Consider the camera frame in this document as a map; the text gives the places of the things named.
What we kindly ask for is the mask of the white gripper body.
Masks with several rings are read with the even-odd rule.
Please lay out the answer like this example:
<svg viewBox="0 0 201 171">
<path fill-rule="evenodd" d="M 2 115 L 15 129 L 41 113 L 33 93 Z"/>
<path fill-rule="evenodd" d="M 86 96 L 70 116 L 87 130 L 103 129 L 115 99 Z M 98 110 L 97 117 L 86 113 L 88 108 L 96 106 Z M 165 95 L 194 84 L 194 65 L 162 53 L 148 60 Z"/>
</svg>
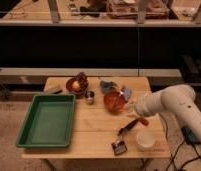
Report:
<svg viewBox="0 0 201 171">
<path fill-rule="evenodd" d="M 147 97 L 148 95 L 142 95 L 138 97 L 136 100 L 131 101 L 129 103 L 130 110 L 135 111 L 141 117 L 150 117 L 153 116 L 154 113 L 151 112 L 147 107 Z"/>
</svg>

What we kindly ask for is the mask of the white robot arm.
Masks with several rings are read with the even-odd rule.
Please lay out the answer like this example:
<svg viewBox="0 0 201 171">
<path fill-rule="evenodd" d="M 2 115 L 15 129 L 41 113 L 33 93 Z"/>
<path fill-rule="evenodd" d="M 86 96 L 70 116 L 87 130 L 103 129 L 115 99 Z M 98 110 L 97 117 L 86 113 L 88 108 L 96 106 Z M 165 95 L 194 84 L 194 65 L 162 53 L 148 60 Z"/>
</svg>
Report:
<svg viewBox="0 0 201 171">
<path fill-rule="evenodd" d="M 191 86 L 179 84 L 139 96 L 133 109 L 142 117 L 169 111 L 184 121 L 201 142 L 201 111 L 194 103 L 195 97 Z"/>
</svg>

